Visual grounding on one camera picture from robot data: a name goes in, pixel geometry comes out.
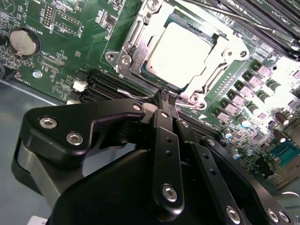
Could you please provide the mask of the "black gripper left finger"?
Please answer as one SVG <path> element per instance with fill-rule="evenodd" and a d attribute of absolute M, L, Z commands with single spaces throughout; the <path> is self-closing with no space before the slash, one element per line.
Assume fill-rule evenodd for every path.
<path fill-rule="evenodd" d="M 157 128 L 171 133 L 175 119 L 167 93 L 159 90 L 151 104 L 117 99 L 94 103 L 35 108 L 25 113 L 15 151 L 14 176 L 40 193 L 54 208 L 58 199 L 83 175 L 93 148 L 155 150 Z"/>

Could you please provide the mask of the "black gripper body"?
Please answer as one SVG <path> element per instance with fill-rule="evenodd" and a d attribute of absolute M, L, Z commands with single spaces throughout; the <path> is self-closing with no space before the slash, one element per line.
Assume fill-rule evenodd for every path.
<path fill-rule="evenodd" d="M 55 225 L 218 225 L 218 168 L 178 120 L 157 128 L 155 150 L 135 150 L 70 187 L 52 211 Z"/>

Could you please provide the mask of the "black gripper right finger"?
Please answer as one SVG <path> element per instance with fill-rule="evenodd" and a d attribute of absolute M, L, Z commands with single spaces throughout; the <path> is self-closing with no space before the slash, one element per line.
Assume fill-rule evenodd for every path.
<path fill-rule="evenodd" d="M 180 119 L 176 96 L 167 95 L 176 120 L 180 154 L 192 166 L 198 190 L 205 190 L 216 225 L 293 225 L 294 218 L 279 202 L 211 136 L 197 140 L 192 128 Z"/>

